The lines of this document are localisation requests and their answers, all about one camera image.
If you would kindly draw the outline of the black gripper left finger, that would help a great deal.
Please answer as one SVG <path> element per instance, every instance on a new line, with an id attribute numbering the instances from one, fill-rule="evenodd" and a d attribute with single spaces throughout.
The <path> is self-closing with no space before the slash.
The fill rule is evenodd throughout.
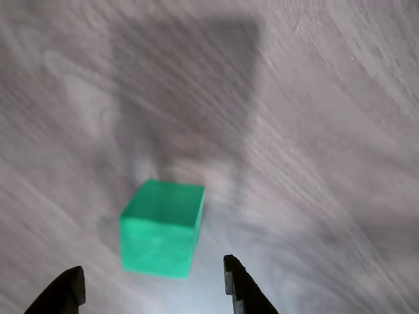
<path id="1" fill-rule="evenodd" d="M 24 313 L 78 313 L 85 302 L 84 270 L 75 266 L 57 276 Z"/>

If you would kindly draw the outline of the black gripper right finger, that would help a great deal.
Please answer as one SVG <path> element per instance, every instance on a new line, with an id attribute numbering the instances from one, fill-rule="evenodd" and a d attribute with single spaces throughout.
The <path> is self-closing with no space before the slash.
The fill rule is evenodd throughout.
<path id="1" fill-rule="evenodd" d="M 234 314 L 279 313 L 234 255 L 225 255 L 223 266 L 225 293 L 232 297 Z"/>

